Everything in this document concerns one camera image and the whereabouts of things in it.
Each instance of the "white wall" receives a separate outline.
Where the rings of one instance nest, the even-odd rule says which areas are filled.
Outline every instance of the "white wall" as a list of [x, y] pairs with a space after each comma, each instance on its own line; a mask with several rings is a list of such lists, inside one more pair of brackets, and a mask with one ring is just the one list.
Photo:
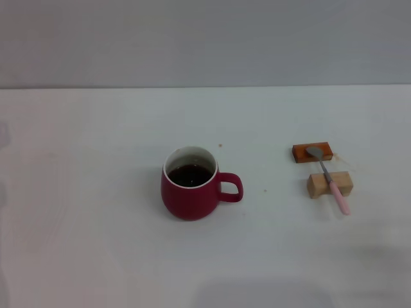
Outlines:
[[0, 0], [0, 87], [411, 83], [409, 0]]

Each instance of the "dark liquid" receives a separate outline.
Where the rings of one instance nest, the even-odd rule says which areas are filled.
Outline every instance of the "dark liquid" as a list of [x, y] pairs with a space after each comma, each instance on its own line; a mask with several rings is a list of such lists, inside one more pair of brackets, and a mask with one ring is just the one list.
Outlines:
[[195, 187], [206, 183], [213, 174], [199, 165], [186, 165], [168, 174], [171, 181], [184, 187]]

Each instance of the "table surface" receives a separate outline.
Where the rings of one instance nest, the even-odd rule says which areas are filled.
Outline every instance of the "table surface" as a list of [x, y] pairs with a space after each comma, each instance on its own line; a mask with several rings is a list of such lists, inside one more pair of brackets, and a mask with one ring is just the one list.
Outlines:
[[[0, 307], [410, 307], [411, 86], [0, 91]], [[343, 217], [306, 191], [328, 141]], [[186, 222], [161, 166], [207, 148], [240, 203]], [[229, 184], [227, 192], [235, 191]]]

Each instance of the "dark wooden block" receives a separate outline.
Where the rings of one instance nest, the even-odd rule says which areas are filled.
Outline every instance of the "dark wooden block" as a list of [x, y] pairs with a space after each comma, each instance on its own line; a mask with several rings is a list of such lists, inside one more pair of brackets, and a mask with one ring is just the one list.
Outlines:
[[329, 147], [328, 142], [319, 143], [307, 143], [307, 144], [297, 144], [293, 146], [293, 156], [295, 162], [300, 164], [302, 162], [318, 162], [319, 160], [311, 156], [306, 152], [306, 148], [309, 146], [316, 146], [324, 152], [323, 160], [331, 160], [333, 158], [333, 152]]

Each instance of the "mug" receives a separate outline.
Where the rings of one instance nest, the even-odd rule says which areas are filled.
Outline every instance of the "mug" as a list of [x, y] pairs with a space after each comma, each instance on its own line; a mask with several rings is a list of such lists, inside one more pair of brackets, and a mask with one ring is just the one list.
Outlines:
[[[192, 164], [208, 169], [212, 172], [212, 177], [195, 187], [177, 185], [168, 177], [174, 169]], [[238, 193], [222, 193], [221, 182], [233, 183]], [[210, 152], [198, 146], [187, 146], [175, 150], [167, 157], [162, 167], [161, 197], [174, 216], [184, 220], [197, 220], [214, 211], [220, 201], [239, 202], [243, 198], [243, 184], [237, 175], [221, 173]]]

